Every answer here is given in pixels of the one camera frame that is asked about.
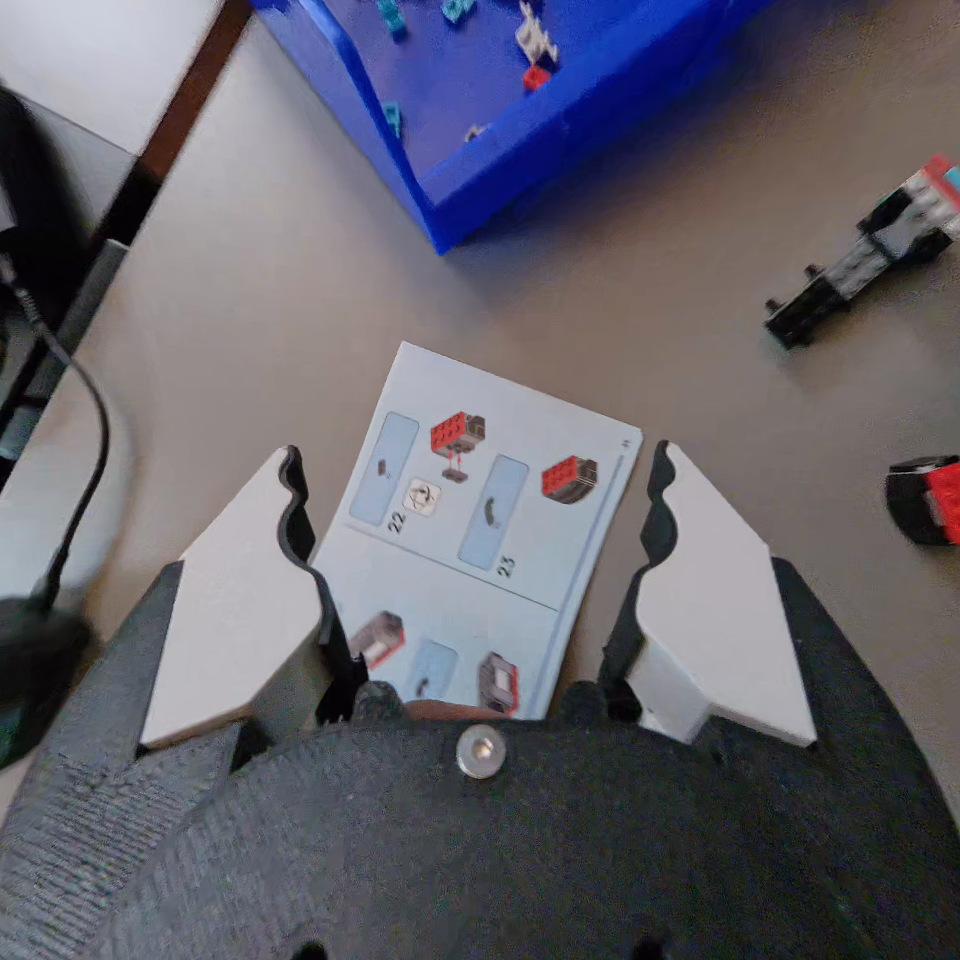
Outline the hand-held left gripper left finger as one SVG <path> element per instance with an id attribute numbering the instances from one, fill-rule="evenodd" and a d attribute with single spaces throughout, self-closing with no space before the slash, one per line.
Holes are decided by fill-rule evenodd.
<path id="1" fill-rule="evenodd" d="M 308 496 L 301 451 L 282 446 L 181 554 L 143 747 L 234 722 L 277 741 L 352 717 L 367 668 L 310 563 Z"/>

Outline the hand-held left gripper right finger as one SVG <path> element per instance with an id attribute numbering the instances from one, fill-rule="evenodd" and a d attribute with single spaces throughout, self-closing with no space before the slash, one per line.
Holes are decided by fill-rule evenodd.
<path id="1" fill-rule="evenodd" d="M 817 739 L 766 541 L 661 440 L 632 577 L 598 684 L 612 719 L 684 743 L 713 718 L 806 748 Z"/>

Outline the red black toy brick build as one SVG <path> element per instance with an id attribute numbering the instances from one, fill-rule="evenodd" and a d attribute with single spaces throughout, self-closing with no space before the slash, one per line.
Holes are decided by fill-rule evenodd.
<path id="1" fill-rule="evenodd" d="M 896 528 L 919 546 L 959 546 L 959 457 L 917 458 L 891 465 L 885 502 Z"/>

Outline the blue plastic bin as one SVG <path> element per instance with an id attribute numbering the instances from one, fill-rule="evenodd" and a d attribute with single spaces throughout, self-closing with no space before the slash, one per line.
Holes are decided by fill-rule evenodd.
<path id="1" fill-rule="evenodd" d="M 439 255 L 522 196 L 714 71 L 764 1 L 531 2 L 558 46 L 527 93 L 519 2 L 476 2 L 458 27 L 440 1 L 397 2 L 393 41 L 373 1 L 251 2 Z M 381 101 L 398 102 L 402 139 Z M 472 125 L 490 125 L 464 143 Z"/>

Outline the grey desk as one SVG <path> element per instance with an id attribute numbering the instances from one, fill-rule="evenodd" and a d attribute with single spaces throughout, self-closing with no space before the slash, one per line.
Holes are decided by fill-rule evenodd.
<path id="1" fill-rule="evenodd" d="M 79 352 L 133 440 L 82 605 L 108 638 L 276 447 L 326 531 L 401 342 L 644 431 L 561 678 L 594 675 L 669 439 L 790 560 L 958 793 L 958 552 L 887 468 L 958 451 L 958 252 L 785 353 L 762 328 L 933 154 L 958 160 L 958 2 L 786 2 L 675 117 L 439 257 L 249 22 Z"/>

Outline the white adjacent desk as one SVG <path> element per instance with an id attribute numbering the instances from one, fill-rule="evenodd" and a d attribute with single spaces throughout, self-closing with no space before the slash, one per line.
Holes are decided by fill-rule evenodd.
<path id="1" fill-rule="evenodd" d="M 221 7 L 217 1 L 3 1 L 2 81 L 139 155 Z"/>

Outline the instruction booklet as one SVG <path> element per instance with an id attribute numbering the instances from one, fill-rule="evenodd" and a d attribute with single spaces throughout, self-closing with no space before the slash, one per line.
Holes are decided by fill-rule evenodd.
<path id="1" fill-rule="evenodd" d="M 643 439 L 403 342 L 314 559 L 367 678 L 544 719 Z"/>

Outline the long black toy brick assembly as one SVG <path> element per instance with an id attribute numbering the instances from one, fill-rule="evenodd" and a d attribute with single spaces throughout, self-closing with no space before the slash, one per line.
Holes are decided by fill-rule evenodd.
<path id="1" fill-rule="evenodd" d="M 872 284 L 895 271 L 930 264 L 959 238 L 959 169 L 936 154 L 861 219 L 850 250 L 833 264 L 805 267 L 806 283 L 785 302 L 765 303 L 765 330 L 786 351 L 811 343 L 815 330 Z"/>

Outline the white toy piece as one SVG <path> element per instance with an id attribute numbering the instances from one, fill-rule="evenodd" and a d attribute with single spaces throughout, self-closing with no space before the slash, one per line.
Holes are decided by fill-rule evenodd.
<path id="1" fill-rule="evenodd" d="M 514 32 L 514 41 L 530 66 L 558 66 L 559 47 L 551 39 L 531 2 L 519 1 L 521 22 Z"/>

